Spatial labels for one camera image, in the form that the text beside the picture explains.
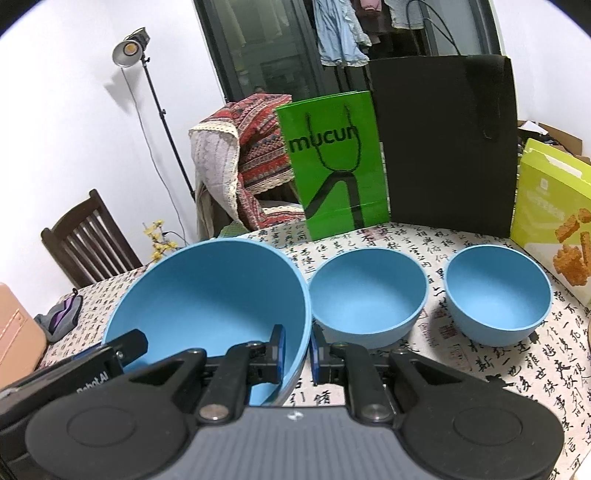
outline tablecloth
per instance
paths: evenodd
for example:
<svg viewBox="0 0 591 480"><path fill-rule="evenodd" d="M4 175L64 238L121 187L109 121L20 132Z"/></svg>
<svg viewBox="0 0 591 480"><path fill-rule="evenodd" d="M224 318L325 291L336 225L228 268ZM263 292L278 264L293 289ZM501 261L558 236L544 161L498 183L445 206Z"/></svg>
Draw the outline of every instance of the tablecloth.
<svg viewBox="0 0 591 480"><path fill-rule="evenodd" d="M410 334L395 344L483 380L502 381L506 389L539 401L561 421L564 449L550 479L569 479L591 449L591 355L587 342L590 311L552 275L550 314L530 338L516 345L492 348L474 343L454 325L447 311L443 267L458 250L477 244L505 245L508 239L447 229L386 223L310 241L305 223L278 225L244 235L282 250L306 280L334 255L365 247L384 247L411 255L425 269L430 294ZM100 342L118 300L146 267L81 289L85 303L78 326L49 347L42 364L50 365ZM379 353L387 353L384 348ZM345 402L336 385L314 386L308 361L285 405L324 406Z"/></svg>

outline black paper bag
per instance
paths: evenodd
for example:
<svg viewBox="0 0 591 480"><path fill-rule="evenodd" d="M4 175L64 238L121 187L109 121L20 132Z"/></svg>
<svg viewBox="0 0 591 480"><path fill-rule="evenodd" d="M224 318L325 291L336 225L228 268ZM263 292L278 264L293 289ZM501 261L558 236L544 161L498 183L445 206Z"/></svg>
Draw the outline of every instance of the black paper bag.
<svg viewBox="0 0 591 480"><path fill-rule="evenodd" d="M369 68L392 221L509 237L517 177L511 61L404 57Z"/></svg>

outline small blue bowl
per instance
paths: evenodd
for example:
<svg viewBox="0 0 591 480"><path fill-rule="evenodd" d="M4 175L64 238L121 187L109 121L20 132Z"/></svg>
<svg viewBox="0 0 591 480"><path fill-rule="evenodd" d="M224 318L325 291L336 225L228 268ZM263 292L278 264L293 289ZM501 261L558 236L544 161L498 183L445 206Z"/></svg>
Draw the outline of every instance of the small blue bowl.
<svg viewBox="0 0 591 480"><path fill-rule="evenodd" d="M505 346L526 338L552 306L550 282L526 255L498 245L459 251L444 273L447 306L475 342Z"/></svg>
<svg viewBox="0 0 591 480"><path fill-rule="evenodd" d="M427 302L428 281L408 255L361 248L324 263L310 280L314 318L328 342L365 348L406 335Z"/></svg>

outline light stand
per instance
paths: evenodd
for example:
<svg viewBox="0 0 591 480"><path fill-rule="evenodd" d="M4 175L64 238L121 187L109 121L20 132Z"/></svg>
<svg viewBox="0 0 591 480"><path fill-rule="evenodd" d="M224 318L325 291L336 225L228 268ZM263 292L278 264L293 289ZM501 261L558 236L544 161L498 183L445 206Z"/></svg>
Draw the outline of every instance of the light stand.
<svg viewBox="0 0 591 480"><path fill-rule="evenodd" d="M168 137L168 141L170 142L170 146L173 149L173 153L175 158L177 159L178 167L181 169L181 173L187 183L187 187L189 187L189 191L191 192L191 198L195 199L195 190L193 190L193 186L189 181L189 177L187 176L187 171L184 169L183 162L181 162L181 158L178 154L178 150L176 145L174 144L173 136L170 134L170 129L168 128L168 124L166 123L166 110L160 106L160 102L158 101L158 97L156 96L156 91L154 90L154 85L152 84L152 78L150 78L150 73L148 72L148 62L150 61L149 58L146 58L145 55L142 54L141 57L142 67L144 68L144 72L146 74L146 78L148 79L148 85L150 86L150 90L152 91L152 96L154 97L154 102L156 103L156 108L158 109L158 114L160 115L160 119L162 120L162 125L164 126L164 130L166 131L166 136Z"/></svg>
<svg viewBox="0 0 591 480"><path fill-rule="evenodd" d="M142 66L144 68L144 72L146 74L146 78L148 79L148 84L150 86L150 91L152 92L152 96L154 97L154 102L156 103L156 108L158 108L158 114L160 116L160 120L162 121L162 125L164 126L164 130L166 132L166 136L168 137L168 141L170 142L170 146L173 149L173 153L175 158L177 159L178 167L183 174L183 178L187 183L187 187L189 187L189 192L191 193L191 198L195 199L195 190L191 186L191 182L189 181L189 177L187 176L187 172L184 169L183 162L181 162L181 158L178 154L178 150L176 145L174 144L173 136L170 134L170 129L168 128L168 124L166 123L166 110L164 110L160 106L160 102L158 101L158 97L156 96L156 91L154 90L154 84L152 83L152 78L150 77L150 73L148 71L148 62L150 61L149 58L146 58L144 52L146 47L148 46L148 42L150 41L150 36L146 32L145 28L140 28L133 32L131 35L125 37L124 41L119 43L113 50L113 62L122 68L131 67L135 65L138 61L142 62Z"/></svg>

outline patterned blanket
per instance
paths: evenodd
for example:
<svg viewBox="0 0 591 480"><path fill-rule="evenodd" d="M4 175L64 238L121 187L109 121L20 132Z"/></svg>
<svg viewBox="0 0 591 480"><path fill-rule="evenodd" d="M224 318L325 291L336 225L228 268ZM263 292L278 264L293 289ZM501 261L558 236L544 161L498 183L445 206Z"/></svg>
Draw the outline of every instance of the patterned blanket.
<svg viewBox="0 0 591 480"><path fill-rule="evenodd" d="M264 209L255 198L293 179L275 114L289 102L290 95L256 93L226 104L189 131L200 239L213 235L213 200L250 231L304 218L297 207Z"/></svg>

